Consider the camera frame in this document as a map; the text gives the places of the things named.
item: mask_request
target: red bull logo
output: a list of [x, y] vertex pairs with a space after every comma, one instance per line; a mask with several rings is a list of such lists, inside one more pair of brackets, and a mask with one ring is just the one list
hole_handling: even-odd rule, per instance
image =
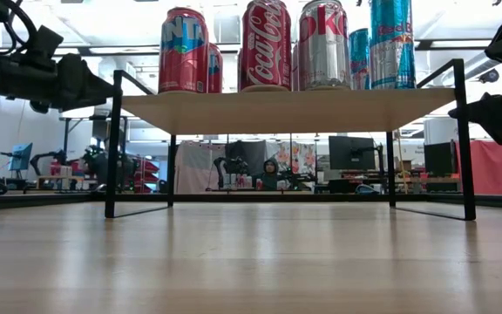
[[350, 62], [350, 70], [352, 73], [359, 73], [362, 69], [367, 70], [367, 59]]
[[411, 34], [411, 23], [406, 23], [406, 24], [398, 24], [395, 26], [386, 26], [386, 25], [381, 25], [377, 29], [377, 34], [379, 36], [384, 36], [384, 35], [389, 35], [392, 33], [408, 33]]
[[413, 43], [414, 39], [410, 35], [402, 34], [400, 36], [396, 36], [395, 38], [392, 38], [390, 41], [392, 43], [407, 44], [407, 43]]

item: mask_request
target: metal table leg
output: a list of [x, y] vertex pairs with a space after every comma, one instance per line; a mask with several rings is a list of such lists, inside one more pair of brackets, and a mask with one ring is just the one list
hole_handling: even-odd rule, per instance
[[452, 60], [454, 71], [454, 94], [458, 108], [458, 145], [460, 146], [460, 166], [462, 167], [462, 190], [464, 193], [465, 220], [476, 219], [476, 200], [471, 171], [470, 129], [468, 126], [468, 105], [466, 104], [465, 68], [462, 59]]
[[121, 71], [113, 73], [112, 123], [110, 125], [110, 146], [108, 152], [108, 177], [105, 188], [105, 218], [115, 217], [115, 189], [118, 176], [119, 121], [121, 115]]
[[397, 188], [395, 186], [394, 176], [394, 147], [392, 141], [392, 132], [387, 132], [387, 164], [389, 173], [389, 205], [391, 208], [397, 206]]
[[172, 135], [170, 139], [170, 149], [167, 156], [167, 206], [173, 206], [173, 195], [175, 189], [175, 152], [176, 136]]

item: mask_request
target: wooden shelf board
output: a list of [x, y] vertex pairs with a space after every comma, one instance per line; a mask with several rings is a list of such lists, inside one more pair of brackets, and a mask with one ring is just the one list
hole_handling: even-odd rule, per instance
[[389, 132], [454, 101], [451, 88], [127, 96], [123, 109], [170, 133]]

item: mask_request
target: ceiling light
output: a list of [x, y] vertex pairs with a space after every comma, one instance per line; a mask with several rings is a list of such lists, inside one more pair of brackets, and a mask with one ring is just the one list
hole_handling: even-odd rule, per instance
[[485, 49], [491, 40], [441, 40], [434, 41], [431, 48], [481, 48]]

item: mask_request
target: silver can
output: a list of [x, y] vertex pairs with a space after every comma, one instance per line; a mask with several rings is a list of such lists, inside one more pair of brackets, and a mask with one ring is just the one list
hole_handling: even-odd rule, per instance
[[300, 17], [299, 86], [350, 89], [348, 18], [337, 0], [313, 0]]

